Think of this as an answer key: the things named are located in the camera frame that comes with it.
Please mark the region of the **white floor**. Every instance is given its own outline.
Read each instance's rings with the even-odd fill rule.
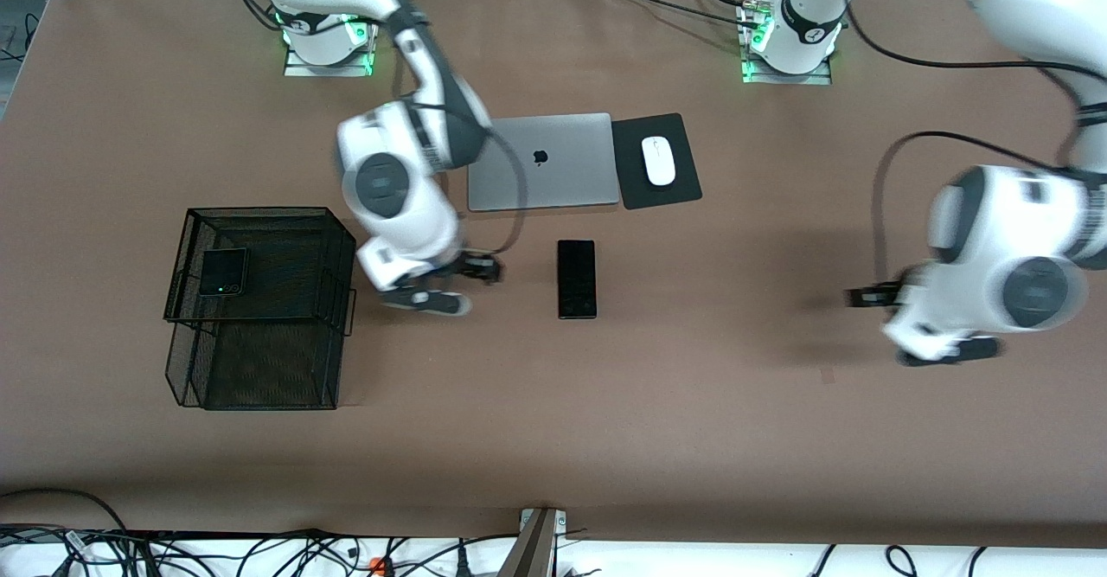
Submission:
[[[430,556],[445,549],[455,538],[418,538],[405,544],[394,556],[394,561],[404,564]],[[477,543],[468,549],[469,568],[474,575],[495,574],[507,556],[513,539]],[[207,540],[180,543],[183,549],[193,554],[217,554],[240,556],[249,549],[254,540]],[[363,567],[371,557],[383,555],[385,540],[381,538],[345,539],[334,548],[360,547]],[[267,543],[263,548],[273,544]],[[90,559],[111,560],[113,556],[102,544],[86,547]],[[209,559],[205,561],[210,573],[187,560],[174,560],[177,567],[162,567],[164,577],[289,577],[294,567],[288,567],[278,575],[281,565],[287,566],[302,542],[281,544],[247,561],[239,573],[240,559]],[[572,569],[576,574],[602,570],[598,577],[803,577],[810,575],[818,564],[824,545],[730,545],[697,543],[607,543],[599,540],[562,542],[558,550],[557,575],[566,577]],[[908,552],[917,566],[917,575],[923,577],[965,577],[973,547],[924,547],[909,546]],[[154,546],[155,554],[165,549]],[[6,577],[39,577],[51,575],[64,560],[66,552],[60,544],[12,545],[0,549],[0,575]],[[907,569],[907,560],[896,554],[894,560]],[[456,554],[448,553],[432,561],[428,568],[439,575],[454,577],[457,570]],[[396,570],[401,577],[407,568]],[[368,577],[365,570],[348,573],[343,566],[328,558],[315,558],[304,566],[302,575],[308,577]],[[79,568],[71,575],[82,574]],[[1034,548],[990,548],[976,565],[974,577],[1100,577],[1107,574],[1107,552],[1093,549],[1034,549]],[[122,573],[118,566],[94,566],[89,577],[116,577]],[[884,547],[873,545],[844,545],[835,549],[828,558],[823,577],[894,577],[884,558]],[[433,577],[430,571],[416,571],[413,577]]]

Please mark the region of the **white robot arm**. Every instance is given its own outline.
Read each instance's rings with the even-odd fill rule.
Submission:
[[[463,250],[457,215],[432,177],[475,162],[489,135],[484,105],[451,71],[426,17],[407,0],[272,1],[282,13],[317,13],[312,21],[352,13],[377,22],[415,73],[415,93],[340,124],[342,192],[373,236],[358,260],[385,305],[466,313],[466,297],[432,289],[432,277],[459,274],[490,284],[499,280],[500,265]]]
[[[1107,75],[1107,0],[976,0],[990,32],[1036,61]],[[1054,72],[1080,104],[1072,165],[975,167],[945,186],[930,219],[933,259],[898,281],[852,290],[890,306],[884,333],[909,365],[994,357],[985,332],[1054,328],[1083,306],[1083,270],[1107,269],[1107,85]]]
[[[758,0],[770,4],[770,25],[751,49],[780,73],[810,73],[834,52],[847,0]]]

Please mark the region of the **silver laptop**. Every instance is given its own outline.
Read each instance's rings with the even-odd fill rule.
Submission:
[[[493,120],[518,152],[527,186],[526,209],[619,203],[619,177],[608,113]],[[488,141],[469,165],[469,209],[518,209],[510,158]]]

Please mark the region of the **black mouse pad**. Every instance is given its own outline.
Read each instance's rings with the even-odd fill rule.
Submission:
[[[615,144],[619,190],[627,209],[672,205],[703,197],[700,178],[695,174],[695,163],[692,162],[692,147],[684,133],[684,120],[679,113],[613,121],[611,132]],[[649,136],[664,136],[673,151],[676,178],[668,186],[654,186],[645,176],[642,141]]]

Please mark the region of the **black wire basket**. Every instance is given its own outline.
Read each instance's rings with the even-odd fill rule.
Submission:
[[[354,239],[327,207],[189,209],[165,306],[182,406],[338,406]]]

